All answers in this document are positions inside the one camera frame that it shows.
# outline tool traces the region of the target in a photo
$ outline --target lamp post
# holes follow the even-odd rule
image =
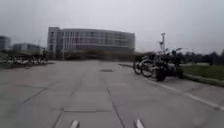
[[[165,47],[165,35],[166,35],[166,33],[161,33],[161,35],[162,35],[162,44],[163,44],[162,50],[165,52],[165,49],[166,49],[166,47]]]

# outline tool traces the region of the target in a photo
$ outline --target overcast sky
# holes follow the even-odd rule
[[[0,0],[0,35],[46,46],[48,27],[134,32],[136,49],[224,49],[224,0]]]

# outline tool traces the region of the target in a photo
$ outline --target white road marking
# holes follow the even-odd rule
[[[73,120],[70,128],[79,128],[79,122],[77,120]]]
[[[144,126],[143,126],[143,124],[142,124],[140,119],[137,119],[135,121],[135,128],[144,128]]]
[[[183,96],[186,96],[186,97],[188,97],[188,98],[190,98],[190,99],[193,99],[193,100],[195,100],[195,101],[198,101],[198,102],[201,102],[201,103],[203,103],[203,104],[206,104],[206,105],[208,105],[208,106],[210,106],[210,107],[213,107],[213,108],[216,108],[216,109],[219,109],[219,110],[224,111],[224,107],[223,107],[223,106],[218,105],[218,104],[216,104],[216,103],[213,103],[213,102],[211,102],[211,101],[202,99],[202,98],[200,98],[200,97],[194,96],[194,95],[192,95],[192,94],[190,94],[190,93],[187,93],[187,92],[182,92],[182,91],[180,91],[180,90],[178,90],[178,89],[175,89],[175,88],[172,88],[172,87],[163,85],[163,84],[161,84],[161,83],[157,83],[157,82],[154,82],[154,81],[150,81],[150,82],[151,82],[152,84],[158,85],[158,86],[160,86],[160,87],[162,87],[162,88],[165,88],[165,89],[167,89],[167,90],[171,90],[171,91],[173,91],[173,92],[176,92],[176,93],[179,93],[179,94],[181,94],[181,95],[183,95]]]

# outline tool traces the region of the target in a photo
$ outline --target paved ground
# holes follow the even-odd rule
[[[156,83],[113,62],[0,70],[1,128],[69,128],[72,120],[81,128],[133,128],[136,118],[147,128],[223,128],[222,105],[222,88]]]

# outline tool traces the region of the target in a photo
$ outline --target grass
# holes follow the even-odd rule
[[[205,78],[224,80],[224,66],[182,66],[184,73]]]

